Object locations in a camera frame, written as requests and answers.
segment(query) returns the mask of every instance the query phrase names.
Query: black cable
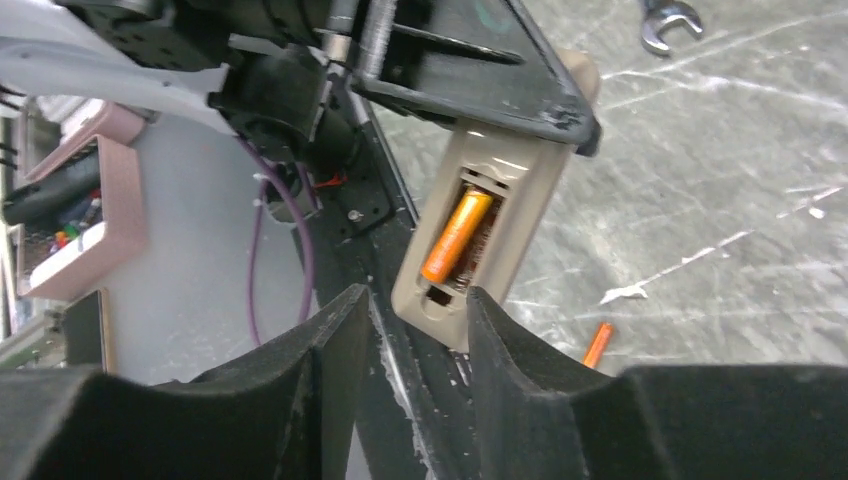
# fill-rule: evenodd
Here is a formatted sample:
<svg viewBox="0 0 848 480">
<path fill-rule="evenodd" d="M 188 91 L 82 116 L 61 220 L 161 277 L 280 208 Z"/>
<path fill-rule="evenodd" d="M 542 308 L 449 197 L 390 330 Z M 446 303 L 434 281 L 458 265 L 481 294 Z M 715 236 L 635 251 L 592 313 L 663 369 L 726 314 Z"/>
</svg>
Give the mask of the black cable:
<svg viewBox="0 0 848 480">
<path fill-rule="evenodd" d="M 14 90 L 9 89 L 3 84 L 0 84 L 0 93 L 5 93 L 6 95 L 11 95 L 13 97 L 25 97 L 25 93 L 16 92 Z"/>
<path fill-rule="evenodd" d="M 10 155 L 14 155 L 14 156 L 18 155 L 18 151 L 15 148 L 10 147 L 9 145 L 6 145 L 3 142 L 0 142 L 0 151 L 6 152 L 6 153 L 8 153 Z M 12 170 L 18 169 L 18 166 L 14 162 L 11 162 L 11 161 L 6 160 L 4 158 L 0 158 L 0 165 L 5 165 L 5 166 L 11 168 Z"/>
<path fill-rule="evenodd" d="M 14 110 L 16 112 L 21 111 L 21 107 L 15 105 L 13 103 L 9 103 L 6 100 L 3 100 L 2 98 L 0 98 L 0 105 L 3 105 L 4 107 L 7 107 L 7 108 L 11 108 L 12 110 Z"/>
</svg>

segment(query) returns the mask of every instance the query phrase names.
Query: beige battery holder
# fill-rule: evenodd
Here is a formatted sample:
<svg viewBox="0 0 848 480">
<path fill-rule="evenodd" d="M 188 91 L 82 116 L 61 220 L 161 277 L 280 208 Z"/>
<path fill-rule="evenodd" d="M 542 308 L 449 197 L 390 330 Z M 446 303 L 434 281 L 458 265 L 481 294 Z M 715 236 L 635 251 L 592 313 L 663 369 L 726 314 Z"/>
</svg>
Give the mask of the beige battery holder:
<svg viewBox="0 0 848 480">
<path fill-rule="evenodd" d="M 570 50 L 560 50 L 559 56 L 587 100 L 594 103 L 600 88 L 594 62 Z M 575 148 L 487 124 L 460 122 L 392 290 L 398 317 L 449 348 L 467 352 L 467 286 L 432 283 L 422 276 L 422 266 L 467 185 L 480 188 L 495 197 L 498 209 L 469 283 L 503 302 Z"/>
</svg>

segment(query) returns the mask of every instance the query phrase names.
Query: pink tray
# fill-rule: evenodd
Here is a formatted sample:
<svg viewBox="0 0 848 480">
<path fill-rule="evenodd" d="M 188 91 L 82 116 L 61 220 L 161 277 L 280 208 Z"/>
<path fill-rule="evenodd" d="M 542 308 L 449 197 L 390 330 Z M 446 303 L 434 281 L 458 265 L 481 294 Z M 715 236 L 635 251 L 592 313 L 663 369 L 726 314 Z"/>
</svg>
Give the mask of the pink tray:
<svg viewBox="0 0 848 480">
<path fill-rule="evenodd" d="M 33 182 L 46 177 L 65 163 L 69 153 L 79 150 L 94 135 L 102 135 L 118 143 L 129 145 L 144 130 L 144 126 L 145 121 L 140 116 L 113 102 L 106 102 L 103 108 L 65 143 L 59 145 L 35 168 L 27 172 L 26 179 Z"/>
<path fill-rule="evenodd" d="M 100 158 L 100 191 L 105 233 L 90 244 L 85 242 L 86 235 L 83 233 L 84 248 L 81 252 L 71 257 L 64 256 L 63 258 L 70 260 L 61 263 L 62 268 L 46 269 L 51 273 L 41 275 L 37 284 L 30 285 L 32 270 L 43 266 L 50 257 L 36 240 L 27 244 L 29 240 L 26 229 L 21 228 L 17 271 L 18 291 L 21 296 L 73 301 L 90 290 L 97 280 L 138 255 L 147 246 L 147 219 L 136 151 L 102 135 L 91 136 L 76 142 L 76 145 L 76 149 L 66 149 L 62 157 L 57 157 L 55 165 L 45 169 L 43 175 L 96 148 Z"/>
</svg>

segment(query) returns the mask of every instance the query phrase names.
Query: battery compartment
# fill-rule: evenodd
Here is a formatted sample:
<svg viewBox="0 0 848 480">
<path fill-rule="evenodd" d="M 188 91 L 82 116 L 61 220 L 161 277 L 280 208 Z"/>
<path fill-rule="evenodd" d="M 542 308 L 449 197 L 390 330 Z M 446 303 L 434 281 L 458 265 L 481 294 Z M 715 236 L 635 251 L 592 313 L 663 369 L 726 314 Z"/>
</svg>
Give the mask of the battery compartment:
<svg viewBox="0 0 848 480">
<path fill-rule="evenodd" d="M 462 253 L 454 262 L 447 279 L 441 283 L 434 283 L 419 274 L 419 281 L 427 288 L 427 294 L 423 300 L 424 310 L 433 310 L 448 307 L 454 303 L 465 304 L 465 295 L 468 287 L 474 283 L 477 267 L 486 253 L 486 247 L 492 233 L 497 225 L 499 214 L 507 198 L 509 198 L 509 187 L 486 175 L 470 169 L 463 169 L 460 174 L 460 183 L 454 194 L 452 208 L 442 221 L 441 231 L 448 228 L 451 217 L 459 208 L 463 197 L 470 188 L 476 188 L 492 197 L 492 203 L 483 215 L 480 223 L 474 228 L 471 238 L 462 247 Z M 436 242 L 430 245 L 430 251 L 441 238 L 441 233 L 436 237 Z"/>
<path fill-rule="evenodd" d="M 597 66 L 579 52 L 559 54 L 580 90 L 594 102 L 600 86 Z M 448 348 L 468 352 L 469 285 L 479 286 L 495 302 L 506 300 L 575 148 L 470 119 L 458 121 L 392 288 L 392 309 L 398 318 Z M 443 281 L 435 284 L 425 278 L 422 267 L 445 232 L 466 183 L 499 196 L 500 204 L 491 232 L 482 221 L 478 225 L 482 230 L 475 234 L 478 239 L 465 245 L 467 255 L 479 262 L 472 261 L 469 269 L 455 267 L 447 280 L 444 270 L 439 275 L 425 272 Z"/>
</svg>

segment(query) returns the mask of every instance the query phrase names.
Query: white wall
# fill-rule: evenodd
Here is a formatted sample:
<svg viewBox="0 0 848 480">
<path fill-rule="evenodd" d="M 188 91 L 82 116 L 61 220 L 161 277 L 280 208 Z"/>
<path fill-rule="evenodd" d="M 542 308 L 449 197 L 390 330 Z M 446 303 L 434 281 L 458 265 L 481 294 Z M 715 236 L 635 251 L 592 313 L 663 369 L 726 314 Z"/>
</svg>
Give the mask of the white wall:
<svg viewBox="0 0 848 480">
<path fill-rule="evenodd" d="M 118 373 L 189 380 L 252 348 L 247 260 L 258 183 L 234 139 L 165 116 L 135 142 L 150 244 L 104 279 Z M 257 263 L 263 340 L 295 323 L 302 270 L 288 225 L 266 215 Z"/>
</svg>

